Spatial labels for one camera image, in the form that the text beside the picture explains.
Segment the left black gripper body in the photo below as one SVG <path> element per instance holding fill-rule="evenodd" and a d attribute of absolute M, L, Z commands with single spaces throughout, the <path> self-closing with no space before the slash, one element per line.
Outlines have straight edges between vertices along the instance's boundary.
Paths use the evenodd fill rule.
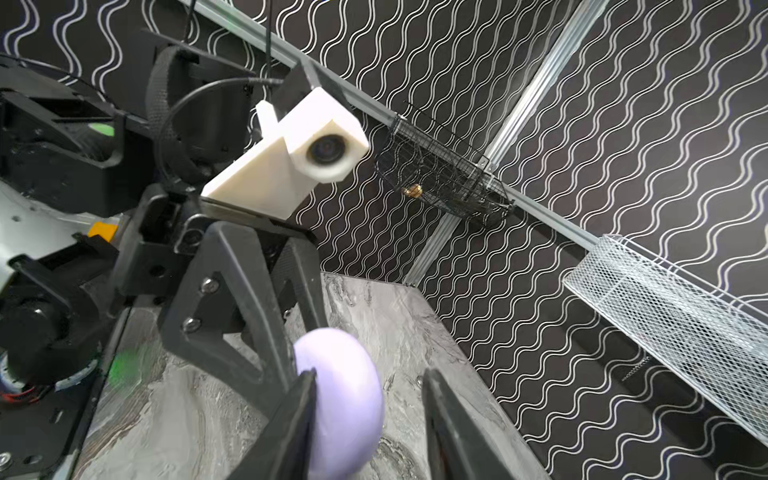
<path fill-rule="evenodd" d="M 270 287 L 272 270 L 290 237 L 306 238 L 317 248 L 314 235 L 301 227 L 261 214 L 204 200 L 195 193 L 149 185 L 123 239 L 112 273 L 116 293 L 124 297 L 151 295 L 171 301 L 177 296 L 186 271 L 202 246 L 206 231 L 216 222 L 246 227 L 256 233 L 259 246 L 241 261 L 263 259 Z"/>

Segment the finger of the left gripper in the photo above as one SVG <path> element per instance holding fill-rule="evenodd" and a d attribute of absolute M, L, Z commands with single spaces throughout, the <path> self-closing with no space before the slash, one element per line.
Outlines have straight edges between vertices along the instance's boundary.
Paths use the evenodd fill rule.
<path fill-rule="evenodd" d="M 272 283 L 283 314 L 298 306 L 307 331 L 329 327 L 319 254 L 310 240 L 288 239 L 272 270 Z"/>
<path fill-rule="evenodd" d="M 166 350 L 217 378 L 265 415 L 296 370 L 257 233 L 216 222 L 158 321 Z"/>

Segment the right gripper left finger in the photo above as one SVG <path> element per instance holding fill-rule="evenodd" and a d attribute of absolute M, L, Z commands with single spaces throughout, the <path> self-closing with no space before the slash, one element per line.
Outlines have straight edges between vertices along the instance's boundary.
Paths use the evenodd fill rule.
<path fill-rule="evenodd" d="M 307 479 L 316 397 L 316 371 L 303 371 L 228 479 Z"/>

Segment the purple round charging case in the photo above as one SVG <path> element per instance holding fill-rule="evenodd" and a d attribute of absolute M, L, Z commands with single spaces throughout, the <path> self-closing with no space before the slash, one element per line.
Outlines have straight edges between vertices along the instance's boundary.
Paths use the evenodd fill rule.
<path fill-rule="evenodd" d="M 294 343 L 296 369 L 316 373 L 310 479 L 350 479 L 373 458 L 382 437 L 385 401 L 376 366 L 362 344 L 335 328 Z"/>

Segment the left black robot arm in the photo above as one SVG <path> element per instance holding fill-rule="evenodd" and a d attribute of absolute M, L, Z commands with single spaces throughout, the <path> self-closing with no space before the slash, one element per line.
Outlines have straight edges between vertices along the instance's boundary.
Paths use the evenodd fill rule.
<path fill-rule="evenodd" d="M 30 71 L 1 66 L 1 177 L 66 213 L 136 216 L 121 247 L 76 235 L 41 258 L 9 260 L 1 290 L 1 474 L 43 473 L 70 443 L 62 401 L 95 382 L 114 313 L 150 295 L 163 303 L 164 347 L 270 415 L 234 470 L 246 479 L 309 472 L 314 374 L 294 369 L 285 300 L 309 328 L 327 323 L 319 257 L 306 230 L 262 207 L 202 190 L 230 165 L 260 78 L 182 43 L 161 49 L 147 115 L 89 100 Z"/>

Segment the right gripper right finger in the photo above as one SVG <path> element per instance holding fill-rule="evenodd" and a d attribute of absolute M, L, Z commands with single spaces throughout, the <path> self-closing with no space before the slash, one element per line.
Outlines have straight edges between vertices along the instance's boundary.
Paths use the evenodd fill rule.
<path fill-rule="evenodd" d="M 514 479 L 437 369 L 423 374 L 422 403 L 432 479 Z"/>

